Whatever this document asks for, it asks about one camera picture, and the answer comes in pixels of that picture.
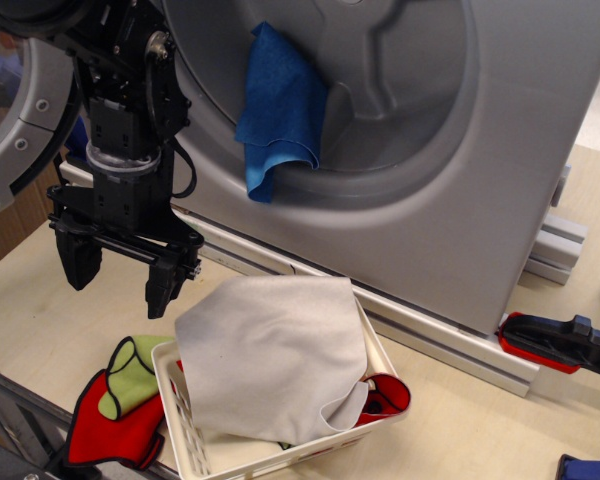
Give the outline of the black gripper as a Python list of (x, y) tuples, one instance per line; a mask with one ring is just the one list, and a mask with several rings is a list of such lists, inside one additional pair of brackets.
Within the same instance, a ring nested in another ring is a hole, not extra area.
[(149, 266), (149, 319), (164, 316), (184, 279), (199, 272), (204, 239), (171, 208), (174, 160), (138, 162), (129, 169), (93, 168), (91, 187), (56, 185), (47, 191), (49, 215), (68, 283), (83, 290), (99, 273), (102, 250)]

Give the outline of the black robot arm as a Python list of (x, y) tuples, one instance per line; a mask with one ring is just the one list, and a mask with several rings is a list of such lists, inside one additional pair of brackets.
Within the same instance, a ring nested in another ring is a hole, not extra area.
[(0, 1), (0, 211), (89, 118), (89, 187), (49, 188), (49, 220), (68, 282), (82, 289), (104, 250), (145, 263), (150, 318), (161, 317), (196, 276), (203, 237), (171, 202), (177, 133), (189, 100), (176, 75), (176, 47), (149, 1)]

